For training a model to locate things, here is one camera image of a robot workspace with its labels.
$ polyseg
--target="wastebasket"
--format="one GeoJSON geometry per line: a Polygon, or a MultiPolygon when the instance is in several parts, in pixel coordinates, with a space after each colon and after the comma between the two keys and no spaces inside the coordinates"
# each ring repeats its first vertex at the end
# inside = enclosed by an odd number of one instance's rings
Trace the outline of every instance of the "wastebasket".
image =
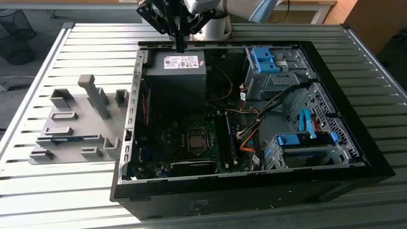
{"type": "Polygon", "coordinates": [[[21,9],[0,9],[0,24],[18,39],[30,39],[37,35],[21,9]]]}
{"type": "Polygon", "coordinates": [[[9,28],[0,23],[0,56],[10,64],[22,65],[33,61],[35,53],[27,40],[21,35],[14,35],[18,28],[7,26],[9,28]]]}

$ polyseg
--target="blue plastic part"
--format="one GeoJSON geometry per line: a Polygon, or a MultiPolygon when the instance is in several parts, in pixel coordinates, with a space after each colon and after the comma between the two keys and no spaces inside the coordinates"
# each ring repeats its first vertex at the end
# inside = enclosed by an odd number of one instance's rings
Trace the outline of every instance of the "blue plastic part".
{"type": "Polygon", "coordinates": [[[297,134],[282,135],[286,146],[299,145],[299,137],[297,134]]]}
{"type": "Polygon", "coordinates": [[[259,73],[279,73],[281,68],[274,62],[274,55],[269,48],[255,47],[253,48],[254,60],[258,64],[259,73]]]}
{"type": "Polygon", "coordinates": [[[271,15],[277,3],[278,0],[263,0],[249,18],[250,22],[265,23],[271,15]]]}
{"type": "Polygon", "coordinates": [[[271,149],[267,150],[266,154],[265,154],[265,158],[267,158],[269,154],[271,153],[271,149]]]}
{"type": "Polygon", "coordinates": [[[311,135],[311,138],[317,138],[317,134],[314,132],[313,122],[311,122],[311,112],[309,109],[302,109],[299,113],[299,131],[307,131],[311,135]]]}
{"type": "Polygon", "coordinates": [[[339,136],[338,136],[337,132],[331,132],[331,138],[333,138],[335,143],[339,142],[339,136]]]}
{"type": "Polygon", "coordinates": [[[279,143],[279,146],[285,145],[285,141],[283,141],[283,138],[281,136],[278,136],[278,143],[279,143]]]}

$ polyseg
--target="motherboard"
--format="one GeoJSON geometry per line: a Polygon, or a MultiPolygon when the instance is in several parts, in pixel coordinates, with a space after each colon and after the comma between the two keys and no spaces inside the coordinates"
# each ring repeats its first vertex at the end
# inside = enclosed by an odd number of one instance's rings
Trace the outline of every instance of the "motherboard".
{"type": "Polygon", "coordinates": [[[135,175],[141,179],[249,171],[237,150],[239,116],[230,113],[155,115],[146,126],[135,175]]]}

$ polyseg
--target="wooden furniture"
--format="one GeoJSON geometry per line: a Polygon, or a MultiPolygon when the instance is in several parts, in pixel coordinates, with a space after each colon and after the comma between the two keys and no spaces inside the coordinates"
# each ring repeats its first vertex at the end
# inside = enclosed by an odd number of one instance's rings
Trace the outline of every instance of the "wooden furniture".
{"type": "MultiPolygon", "coordinates": [[[[139,0],[0,0],[2,8],[21,9],[131,9],[139,0]]],[[[322,24],[337,0],[290,0],[286,23],[322,24]]],[[[279,4],[267,22],[285,18],[287,0],[279,4]]]]}
{"type": "Polygon", "coordinates": [[[347,24],[374,54],[407,24],[406,0],[339,0],[325,23],[347,24]]]}
{"type": "MultiPolygon", "coordinates": [[[[285,23],[322,24],[338,0],[290,0],[290,13],[285,23]]],[[[281,22],[286,16],[289,2],[285,0],[274,9],[267,23],[281,22]]]]}

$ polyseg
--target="blue latch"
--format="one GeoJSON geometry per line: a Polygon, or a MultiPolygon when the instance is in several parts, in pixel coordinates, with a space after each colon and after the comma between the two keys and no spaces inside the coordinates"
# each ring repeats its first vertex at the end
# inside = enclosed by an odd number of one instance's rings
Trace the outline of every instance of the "blue latch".
{"type": "Polygon", "coordinates": [[[258,64],[259,73],[279,73],[281,68],[275,65],[274,55],[269,48],[253,48],[253,57],[258,64]]]}
{"type": "Polygon", "coordinates": [[[265,158],[267,158],[269,154],[271,153],[271,149],[267,150],[266,154],[265,154],[265,158]]]}
{"type": "Polygon", "coordinates": [[[287,134],[278,136],[279,146],[294,146],[299,145],[299,137],[297,134],[287,134]]]}
{"type": "Polygon", "coordinates": [[[299,113],[299,131],[307,131],[311,135],[311,138],[317,138],[311,121],[311,112],[306,108],[303,108],[299,113]]]}
{"type": "Polygon", "coordinates": [[[335,143],[339,142],[339,136],[338,136],[337,132],[331,132],[331,138],[333,138],[335,143]]]}
{"type": "Polygon", "coordinates": [[[283,139],[282,139],[281,136],[278,136],[278,143],[279,143],[279,146],[283,146],[283,145],[285,145],[285,141],[283,141],[283,139]]]}

